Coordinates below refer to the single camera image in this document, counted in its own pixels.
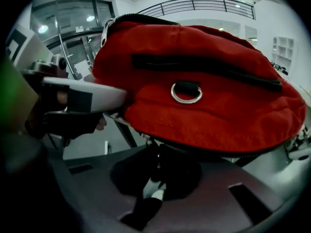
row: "metal d-ring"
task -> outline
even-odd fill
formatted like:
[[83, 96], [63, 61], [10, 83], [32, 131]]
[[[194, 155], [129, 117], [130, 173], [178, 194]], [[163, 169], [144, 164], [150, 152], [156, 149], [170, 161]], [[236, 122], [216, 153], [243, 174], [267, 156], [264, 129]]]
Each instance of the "metal d-ring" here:
[[184, 104], [196, 103], [197, 101], [199, 101], [199, 100], [202, 98], [202, 95], [203, 95], [202, 90], [201, 90], [201, 88], [198, 88], [199, 95], [198, 95], [196, 98], [191, 99], [191, 100], [184, 100], [184, 99], [181, 99], [181, 98], [179, 98], [179, 97], [176, 95], [176, 93], [175, 93], [175, 89], [174, 89], [174, 88], [175, 88], [175, 85], [176, 85], [176, 83], [172, 85], [172, 88], [171, 88], [171, 95], [172, 95], [172, 97], [173, 97], [177, 102], [179, 102], [179, 103], [184, 103]]

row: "red bag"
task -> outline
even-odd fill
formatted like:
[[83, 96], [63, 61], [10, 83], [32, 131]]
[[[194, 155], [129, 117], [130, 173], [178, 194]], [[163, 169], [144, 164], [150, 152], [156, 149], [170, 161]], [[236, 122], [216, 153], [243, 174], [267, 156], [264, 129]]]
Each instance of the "red bag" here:
[[[135, 130], [234, 153], [265, 150], [298, 133], [306, 104], [260, 51], [226, 32], [173, 24], [120, 17], [96, 56], [96, 82], [129, 91], [124, 118]], [[179, 81], [181, 88], [184, 81], [199, 85], [202, 98], [176, 101], [171, 89]]]

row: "green blurry object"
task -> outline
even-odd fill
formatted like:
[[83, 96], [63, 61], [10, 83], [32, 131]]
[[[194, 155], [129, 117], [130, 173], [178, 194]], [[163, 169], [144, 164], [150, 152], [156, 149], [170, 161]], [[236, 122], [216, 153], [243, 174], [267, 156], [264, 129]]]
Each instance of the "green blurry object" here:
[[5, 56], [0, 65], [0, 126], [5, 132], [24, 130], [38, 94]]

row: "fluorescent light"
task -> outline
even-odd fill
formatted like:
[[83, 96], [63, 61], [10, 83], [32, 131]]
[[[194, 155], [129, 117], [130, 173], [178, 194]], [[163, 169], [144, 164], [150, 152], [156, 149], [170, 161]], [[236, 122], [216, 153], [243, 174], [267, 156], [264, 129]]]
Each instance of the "fluorescent light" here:
[[38, 29], [38, 33], [45, 33], [48, 29], [49, 29], [49, 27], [48, 27], [47, 25], [42, 25], [42, 26]]
[[89, 16], [86, 20], [87, 21], [92, 21], [92, 20], [94, 20], [94, 18], [95, 18], [95, 16]]

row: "balcony railing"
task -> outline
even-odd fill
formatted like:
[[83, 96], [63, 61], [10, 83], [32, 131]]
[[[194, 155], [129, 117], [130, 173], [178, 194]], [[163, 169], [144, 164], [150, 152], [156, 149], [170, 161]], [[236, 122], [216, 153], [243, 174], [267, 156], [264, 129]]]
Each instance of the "balcony railing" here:
[[152, 17], [161, 17], [188, 10], [231, 12], [255, 20], [254, 6], [237, 0], [169, 0], [153, 5], [138, 13]]

